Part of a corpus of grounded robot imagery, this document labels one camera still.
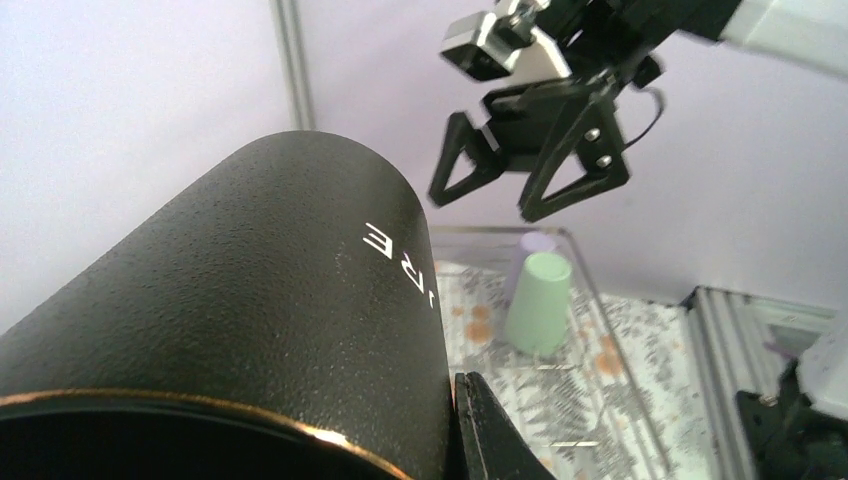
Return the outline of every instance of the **screw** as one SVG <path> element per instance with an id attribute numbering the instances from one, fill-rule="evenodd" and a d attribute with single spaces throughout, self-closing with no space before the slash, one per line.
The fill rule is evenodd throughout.
<path id="1" fill-rule="evenodd" d="M 777 405 L 777 397 L 775 397 L 774 395 L 761 395 L 760 405 L 764 407 L 773 407 Z"/>
<path id="2" fill-rule="evenodd" d="M 601 136 L 601 131 L 598 130 L 597 128 L 593 128 L 593 129 L 589 130 L 588 132 L 586 132 L 586 135 L 583 135 L 583 138 L 585 138 L 586 140 L 589 140 L 590 142 L 594 142 L 595 140 L 600 138 L 600 136 Z"/>

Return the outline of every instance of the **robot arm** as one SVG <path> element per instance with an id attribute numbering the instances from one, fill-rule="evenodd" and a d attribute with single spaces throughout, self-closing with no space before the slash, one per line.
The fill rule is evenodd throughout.
<path id="1" fill-rule="evenodd" d="M 505 88 L 483 98 L 490 117 L 483 127 L 464 112 L 451 115 L 430 198 L 444 206 L 506 172 L 526 173 L 518 206 L 535 222 L 624 185 L 623 153 L 634 142 L 622 137 L 615 98 L 661 75 L 651 52 L 677 31 L 848 76 L 840 48 L 848 45 L 845 2 L 500 0 L 492 11 L 454 22 L 445 36 L 446 60 L 471 79 L 500 79 Z M 463 152 L 474 170 L 448 186 Z M 545 195 L 571 154 L 585 175 Z"/>

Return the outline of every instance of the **wall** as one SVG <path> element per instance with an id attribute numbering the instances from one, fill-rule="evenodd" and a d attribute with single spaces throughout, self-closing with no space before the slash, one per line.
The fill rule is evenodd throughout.
<path id="1" fill-rule="evenodd" d="M 491 1 L 301 2 L 321 129 L 395 163 L 424 196 L 447 116 L 494 85 L 438 57 L 449 23 Z M 728 47 L 675 37 L 658 49 L 667 114 L 628 152 L 633 178 L 545 223 L 580 240 L 601 286 L 679 301 L 697 284 L 840 307 L 848 293 L 848 84 Z M 625 94 L 628 136 L 653 114 Z M 520 178 L 503 178 L 431 223 L 518 224 Z"/>
<path id="2" fill-rule="evenodd" d="M 264 0 L 0 5 L 0 332 L 290 128 L 274 32 Z"/>

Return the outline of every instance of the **gold cup rim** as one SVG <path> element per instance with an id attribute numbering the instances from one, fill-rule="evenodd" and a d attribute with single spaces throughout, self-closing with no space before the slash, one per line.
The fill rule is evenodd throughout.
<path id="1" fill-rule="evenodd" d="M 401 480 L 412 480 L 412 477 L 407 475 L 403 470 L 392 462 L 377 455 L 376 453 L 356 445 L 347 440 L 345 435 L 327 430 L 314 425 L 310 425 L 299 420 L 295 420 L 286 415 L 273 412 L 260 407 L 247 405 L 244 403 L 233 402 L 231 400 L 223 400 L 205 395 L 193 395 L 188 393 L 178 392 L 163 392 L 154 390 L 136 390 L 128 388 L 68 388 L 59 390 L 43 390 L 37 392 L 16 393 L 0 397 L 0 408 L 13 405 L 26 405 L 45 400 L 53 400 L 57 398 L 67 397 L 110 397 L 123 399 L 143 399 L 143 400 L 159 400 L 165 402 L 179 402 L 194 404 L 203 407 L 213 407 L 235 412 L 248 417 L 261 419 L 272 424 L 293 429 L 314 440 L 330 445 L 331 447 L 339 448 L 348 453 L 351 453 L 368 463 L 376 466 L 384 472 L 393 475 Z"/>

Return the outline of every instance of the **cable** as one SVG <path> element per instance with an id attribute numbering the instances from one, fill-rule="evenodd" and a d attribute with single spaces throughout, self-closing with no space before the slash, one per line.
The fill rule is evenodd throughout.
<path id="1" fill-rule="evenodd" d="M 642 89 L 641 91 L 650 93 L 654 97 L 654 103 L 657 105 L 657 113 L 654 116 L 654 119 L 651 120 L 651 123 L 648 125 L 648 128 L 646 128 L 642 133 L 637 135 L 636 138 L 624 144 L 625 150 L 632 147 L 633 145 L 636 145 L 636 142 L 638 142 L 639 140 L 642 140 L 642 138 L 647 135 L 652 128 L 654 128 L 654 125 L 657 124 L 660 117 L 662 117 L 663 112 L 665 112 L 665 95 L 663 95 L 662 90 L 658 88 L 648 87 Z"/>

